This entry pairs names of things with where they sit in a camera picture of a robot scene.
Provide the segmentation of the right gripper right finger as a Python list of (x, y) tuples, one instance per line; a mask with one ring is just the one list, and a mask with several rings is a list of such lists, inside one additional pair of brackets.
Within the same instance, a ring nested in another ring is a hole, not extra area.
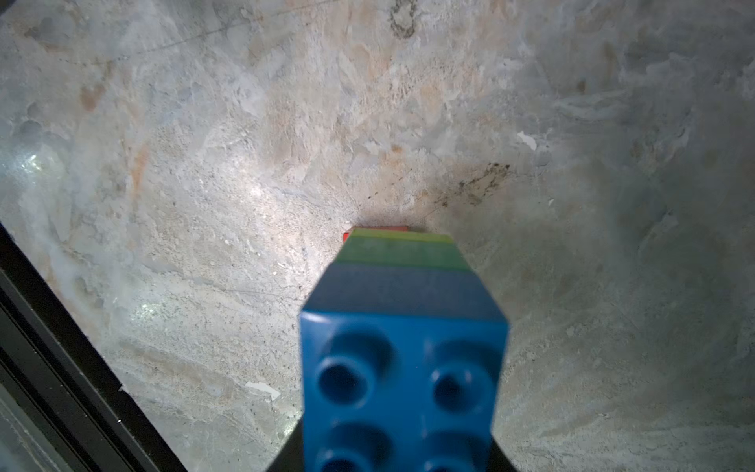
[(496, 440), (492, 440), (491, 442), (488, 472), (518, 472)]

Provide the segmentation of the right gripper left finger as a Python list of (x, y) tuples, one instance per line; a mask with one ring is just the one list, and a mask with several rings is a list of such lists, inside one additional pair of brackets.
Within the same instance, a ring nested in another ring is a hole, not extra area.
[(303, 419), (300, 418), (267, 472), (303, 472)]

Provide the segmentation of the dark blue lego brick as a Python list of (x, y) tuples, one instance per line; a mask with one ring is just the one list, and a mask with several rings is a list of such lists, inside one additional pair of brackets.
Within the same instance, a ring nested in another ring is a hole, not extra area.
[(300, 313), (309, 471), (482, 471), (508, 324), (472, 271), (334, 263)]

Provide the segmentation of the small dark green lego brick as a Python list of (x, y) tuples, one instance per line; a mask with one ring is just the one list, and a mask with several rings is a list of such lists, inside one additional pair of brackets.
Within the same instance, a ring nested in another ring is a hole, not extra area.
[(350, 236), (336, 263), (472, 271), (452, 243)]

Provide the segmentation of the red lego brick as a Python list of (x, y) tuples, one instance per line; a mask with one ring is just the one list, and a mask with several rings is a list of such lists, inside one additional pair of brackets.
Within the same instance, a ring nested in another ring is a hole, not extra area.
[(354, 235), (358, 237), (402, 239), (409, 232), (409, 226), (353, 226), (343, 233), (342, 242), (345, 243)]

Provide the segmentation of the lime green lego brick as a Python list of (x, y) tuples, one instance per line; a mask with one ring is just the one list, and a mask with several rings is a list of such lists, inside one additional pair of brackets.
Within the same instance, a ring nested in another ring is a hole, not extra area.
[(409, 231), (407, 227), (353, 227), (343, 233), (342, 241), (346, 242), (351, 236), (373, 237), (385, 239), (398, 239), (419, 242), (431, 242), (442, 244), (453, 244), (454, 241), (450, 236), (434, 233), (424, 233)]

